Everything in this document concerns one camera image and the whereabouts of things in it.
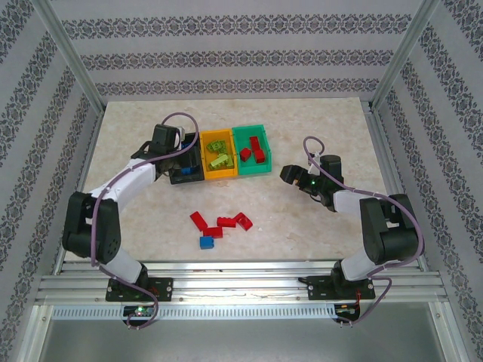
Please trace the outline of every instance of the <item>marble surface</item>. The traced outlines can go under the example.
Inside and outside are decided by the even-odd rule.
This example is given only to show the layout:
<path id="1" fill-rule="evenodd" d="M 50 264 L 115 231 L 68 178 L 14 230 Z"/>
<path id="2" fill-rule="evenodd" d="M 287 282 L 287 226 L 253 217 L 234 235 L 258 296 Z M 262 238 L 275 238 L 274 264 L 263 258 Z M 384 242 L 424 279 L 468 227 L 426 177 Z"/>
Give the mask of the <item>marble surface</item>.
<path id="1" fill-rule="evenodd" d="M 172 112 L 188 112 L 200 130 L 264 124 L 272 150 L 272 172 L 172 186 L 162 177 L 121 214 L 122 246 L 141 260 L 333 259 L 362 246 L 360 220 L 332 213 L 279 178 L 286 164 L 306 167 L 307 135 L 319 137 L 326 153 L 339 155 L 346 184 L 385 192 L 358 98 L 291 100 L 190 100 L 112 102 L 104 116 L 85 191 L 119 172 L 130 155 Z M 172 125 L 193 131 L 189 119 Z M 200 232 L 189 215 L 199 211 L 215 226 L 218 216 L 245 213 L 248 232 L 224 229 L 215 248 L 199 249 Z M 68 253 L 66 259 L 76 259 Z"/>

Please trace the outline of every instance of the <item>cable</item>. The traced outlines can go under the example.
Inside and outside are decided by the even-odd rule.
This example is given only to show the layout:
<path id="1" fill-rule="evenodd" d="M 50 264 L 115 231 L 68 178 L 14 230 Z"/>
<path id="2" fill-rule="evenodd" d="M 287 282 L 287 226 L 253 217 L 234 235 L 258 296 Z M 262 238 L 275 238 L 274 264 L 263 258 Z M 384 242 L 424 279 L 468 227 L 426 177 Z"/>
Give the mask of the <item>cable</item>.
<path id="1" fill-rule="evenodd" d="M 173 157 L 176 157 L 176 156 L 179 156 L 179 155 L 182 155 L 183 153 L 185 152 L 188 152 L 196 143 L 196 141 L 198 140 L 198 135 L 199 135 L 199 130 L 198 130 L 198 123 L 196 122 L 196 120 L 191 116 L 189 115 L 188 113 L 184 113 L 184 112 L 175 112 L 175 113 L 171 113 L 170 115 L 166 116 L 165 119 L 163 119 L 163 121 L 161 122 L 161 124 L 165 124 L 166 121 L 172 117 L 174 117 L 175 115 L 183 115 L 187 118 L 189 118 L 193 124 L 195 125 L 195 137 L 193 138 L 193 141 L 184 149 L 181 149 L 179 151 L 176 151 L 176 152 L 173 152 L 173 153 L 170 153 L 169 155 L 163 155 L 163 156 L 158 156 L 158 157 L 154 157 L 154 158 L 150 158 L 149 160 L 145 160 L 145 161 L 142 161 L 140 162 L 139 164 L 135 164 L 132 168 L 127 168 L 126 170 L 123 170 L 121 173 L 119 173 L 118 175 L 116 175 L 108 184 L 107 186 L 104 188 L 103 191 L 100 192 L 99 196 L 97 197 L 97 200 L 96 200 L 96 203 L 94 204 L 94 211 L 92 213 L 92 229 L 91 229 L 91 266 L 95 267 L 97 266 L 97 263 L 96 263 L 96 247 L 97 247 L 97 241 L 96 241 L 96 235 L 97 235 L 97 214 L 99 212 L 99 205 L 100 205 L 100 202 L 102 201 L 104 195 L 109 192 L 110 188 L 113 187 L 122 177 L 126 176 L 128 173 L 130 173 L 131 171 L 133 170 L 136 170 L 138 167 L 141 167 L 141 166 L 144 166 L 145 164 L 150 164 L 152 162 L 156 162 L 156 161 L 162 161 L 162 160 L 165 160 L 165 159 L 168 159 L 168 158 L 173 158 Z M 133 314 L 129 315 L 128 316 L 128 320 L 126 321 L 126 324 L 128 325 L 128 328 L 135 328 L 137 330 L 141 330 L 143 328 L 146 328 L 148 327 L 150 324 L 152 324 L 154 322 L 154 320 L 156 319 L 156 317 L 158 316 L 158 310 L 159 310 L 159 303 L 158 303 L 158 300 L 156 299 L 155 295 L 152 294 L 151 292 L 149 292 L 148 290 L 145 290 L 141 287 L 138 287 L 137 285 L 135 284 L 132 284 L 132 283 L 129 283 L 128 281 L 125 281 L 121 278 L 118 278 L 117 276 L 115 276 L 114 274 L 110 273 L 109 271 L 107 271 L 105 268 L 103 268 L 102 266 L 99 267 L 99 270 L 101 270 L 104 274 L 110 276 L 111 278 L 117 280 L 119 283 L 121 284 L 124 284 L 125 286 L 127 287 L 130 287 L 132 289 L 135 289 L 135 290 L 138 290 L 144 294 L 146 294 L 147 296 L 151 297 L 152 298 L 152 301 L 154 302 L 154 309 L 155 309 L 155 312 L 152 314 L 152 317 L 144 324 L 141 324 L 140 326 L 138 327 L 133 327 L 129 324 L 129 321 L 131 320 Z"/>
<path id="2" fill-rule="evenodd" d="M 346 322 L 346 324 L 341 324 L 341 325 L 344 325 L 344 326 L 347 326 L 347 325 L 354 326 L 357 323 L 361 323 L 365 318 L 367 318 L 369 316 L 370 313 L 372 313 L 372 311 L 377 307 L 377 305 L 380 303 L 380 301 L 384 299 L 384 297 L 386 296 L 387 292 L 389 292 L 389 289 L 391 289 L 392 279 L 390 277 L 372 277 L 372 280 L 373 281 L 388 281 L 386 289 L 381 293 L 381 295 L 379 296 L 379 298 L 377 298 L 376 302 L 374 302 L 368 308 L 368 310 L 365 311 L 364 314 L 361 317 L 359 317 L 358 320 L 351 321 L 350 319 L 347 319 L 345 317 L 341 317 L 341 316 L 338 315 L 337 316 L 337 319 L 340 319 L 340 320 Z"/>
<path id="3" fill-rule="evenodd" d="M 423 252 L 423 248 L 424 248 L 423 232 L 421 230 L 420 225 L 416 221 L 416 218 L 409 212 L 408 209 L 406 209 L 404 206 L 402 206 L 396 200 L 393 200 L 390 197 L 388 197 L 386 195 L 379 194 L 377 192 L 369 192 L 369 191 L 365 191 L 365 190 L 358 190 L 354 187 L 348 187 L 348 186 L 344 185 L 343 183 L 341 183 L 338 179 L 335 179 L 334 177 L 332 177 L 332 175 L 330 175 L 326 170 L 324 170 L 322 167 L 320 167 L 320 165 L 318 165 L 317 162 L 315 162 L 314 158 L 312 157 L 312 155 L 309 152 L 309 149 L 307 148 L 307 141 L 308 140 L 315 140 L 317 143 L 319 143 L 322 147 L 322 152 L 325 150 L 325 145 L 319 138 L 314 137 L 314 136 L 307 136 L 303 140 L 303 150 L 307 154 L 307 157 L 309 158 L 309 162 L 311 162 L 315 166 L 315 168 L 317 168 L 328 179 L 330 179 L 331 181 L 333 181 L 334 183 L 336 183 L 338 186 L 342 187 L 345 190 L 349 190 L 349 191 L 354 192 L 356 194 L 372 196 L 372 197 L 375 197 L 375 198 L 382 198 L 383 200 L 390 202 L 391 204 L 396 206 L 404 215 L 406 215 L 408 217 L 408 219 L 413 224 L 414 229 L 415 229 L 416 234 L 417 234 L 417 242 L 418 242 L 417 249 L 416 249 L 416 253 L 412 257 L 407 258 L 406 260 L 403 260 L 402 262 L 395 262 L 395 263 L 389 263 L 387 265 L 382 265 L 379 268 L 376 268 L 373 271 L 371 271 L 370 273 L 368 273 L 368 275 L 367 275 L 368 278 L 372 278 L 373 280 L 376 280 L 376 281 L 385 280 L 385 281 L 388 281 L 389 283 L 387 285 L 387 288 L 383 291 L 383 293 L 376 300 L 376 302 L 357 321 L 352 322 L 352 321 L 348 320 L 347 318 L 339 317 L 339 319 L 347 322 L 349 325 L 352 326 L 354 324 L 357 324 L 357 323 L 363 321 L 377 307 L 377 305 L 380 303 L 380 301 L 383 299 L 383 297 L 386 296 L 387 292 L 389 291 L 389 289 L 392 286 L 392 279 L 391 278 L 389 278 L 389 277 L 374 277 L 374 275 L 377 274 L 378 272 L 381 272 L 384 269 L 401 267 L 401 266 L 410 264 L 414 260 L 416 260 L 417 257 L 419 255 L 421 255 L 421 253 Z"/>

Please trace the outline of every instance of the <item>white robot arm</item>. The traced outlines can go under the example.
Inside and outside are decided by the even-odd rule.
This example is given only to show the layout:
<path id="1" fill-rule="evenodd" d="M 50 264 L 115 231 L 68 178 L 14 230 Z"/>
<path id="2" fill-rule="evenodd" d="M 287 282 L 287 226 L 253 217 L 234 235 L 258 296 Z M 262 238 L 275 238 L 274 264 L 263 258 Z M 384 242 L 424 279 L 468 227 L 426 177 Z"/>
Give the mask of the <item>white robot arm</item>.
<path id="1" fill-rule="evenodd" d="M 343 183 L 340 157 L 324 155 L 320 166 Z M 335 213 L 348 213 L 362 223 L 364 247 L 340 262 L 345 281 L 362 281 L 382 265 L 413 256 L 418 248 L 412 222 L 388 201 L 361 195 L 339 187 L 324 175 L 313 174 L 297 165 L 284 166 L 280 177 L 320 201 Z M 391 195 L 414 215 L 406 195 Z"/>

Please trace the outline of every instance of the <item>toy brick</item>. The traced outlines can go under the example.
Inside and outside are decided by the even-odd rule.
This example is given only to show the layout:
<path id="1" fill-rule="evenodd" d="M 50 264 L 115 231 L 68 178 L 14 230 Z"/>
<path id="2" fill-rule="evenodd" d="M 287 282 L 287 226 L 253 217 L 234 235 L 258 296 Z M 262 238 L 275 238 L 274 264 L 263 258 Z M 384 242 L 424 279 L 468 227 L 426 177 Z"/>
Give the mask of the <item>toy brick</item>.
<path id="1" fill-rule="evenodd" d="M 245 147 L 240 151 L 240 159 L 243 162 L 246 162 L 250 158 L 250 156 L 251 156 L 251 150 L 249 148 Z"/>
<path id="2" fill-rule="evenodd" d="M 263 162 L 265 162 L 265 152 L 263 152 L 262 149 L 258 149 L 254 151 L 254 157 L 255 157 L 255 161 L 258 164 L 262 164 Z"/>
<path id="3" fill-rule="evenodd" d="M 233 164 L 233 158 L 232 158 L 232 156 L 230 156 L 230 155 L 228 155 L 228 161 L 226 162 L 226 166 L 227 166 L 228 168 L 232 168 L 232 167 L 234 167 L 234 166 L 235 166 L 235 165 Z"/>
<path id="4" fill-rule="evenodd" d="M 191 220 L 193 220 L 193 222 L 195 223 L 196 227 L 200 232 L 202 232 L 208 227 L 208 224 L 206 223 L 205 219 L 203 219 L 203 216 L 198 211 L 196 211 L 195 213 L 192 213 L 191 215 L 189 215 L 189 217 L 191 217 Z"/>
<path id="5" fill-rule="evenodd" d="M 218 168 L 223 166 L 227 161 L 228 161 L 228 155 L 221 155 L 219 158 L 217 158 L 216 160 L 212 161 L 209 164 L 209 168 L 211 170 L 217 170 Z"/>
<path id="6" fill-rule="evenodd" d="M 235 220 L 240 226 L 247 231 L 249 228 L 251 228 L 254 224 L 250 219 L 248 219 L 244 213 L 239 213 L 237 216 L 235 216 Z"/>
<path id="7" fill-rule="evenodd" d="M 223 237 L 223 229 L 220 226 L 215 226 L 213 228 L 206 228 L 203 230 L 203 236 L 212 236 L 215 239 Z"/>
<path id="8" fill-rule="evenodd" d="M 229 217 L 219 217 L 217 219 L 217 225 L 224 228 L 235 228 L 236 220 L 230 219 Z"/>
<path id="9" fill-rule="evenodd" d="M 251 144 L 251 150 L 253 152 L 257 151 L 260 148 L 260 141 L 258 140 L 257 136 L 250 137 L 250 144 Z"/>
<path id="10" fill-rule="evenodd" d="M 199 247 L 202 250 L 205 249 L 213 249 L 214 248 L 214 240 L 212 236 L 201 236 L 199 238 Z"/>

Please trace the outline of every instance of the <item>aluminum frame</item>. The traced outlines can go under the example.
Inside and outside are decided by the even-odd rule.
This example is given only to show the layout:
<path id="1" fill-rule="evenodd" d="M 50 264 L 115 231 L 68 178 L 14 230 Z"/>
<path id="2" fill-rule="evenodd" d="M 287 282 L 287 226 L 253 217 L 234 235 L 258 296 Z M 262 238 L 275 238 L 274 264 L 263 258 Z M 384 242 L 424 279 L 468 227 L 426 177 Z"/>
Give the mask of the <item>aluminum frame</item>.
<path id="1" fill-rule="evenodd" d="M 387 140 L 381 130 L 377 113 L 373 114 L 368 103 L 361 105 L 366 114 L 387 191 L 401 192 L 401 183 L 395 172 L 394 162 L 389 156 Z M 89 152 L 92 156 L 94 147 Z M 56 306 L 96 308 L 113 304 L 104 299 L 107 276 L 92 269 L 88 262 L 64 262 L 64 256 L 65 251 L 61 250 L 54 275 L 46 275 L 41 280 L 18 360 L 37 361 L 40 358 Z M 304 285 L 298 284 L 297 278 L 329 275 L 334 263 L 335 260 L 145 264 L 151 276 L 174 278 L 173 301 L 169 305 L 189 308 L 194 305 L 316 305 L 320 302 L 308 300 L 307 290 Z M 393 286 L 383 303 L 428 303 L 446 360 L 469 360 L 439 273 L 428 271 L 424 258 L 420 257 L 417 262 L 404 268 L 386 270 L 381 274 L 393 278 Z M 377 296 L 385 287 L 384 282 L 379 281 L 374 282 L 374 286 Z M 362 301 L 361 305 L 364 307 L 370 302 Z"/>

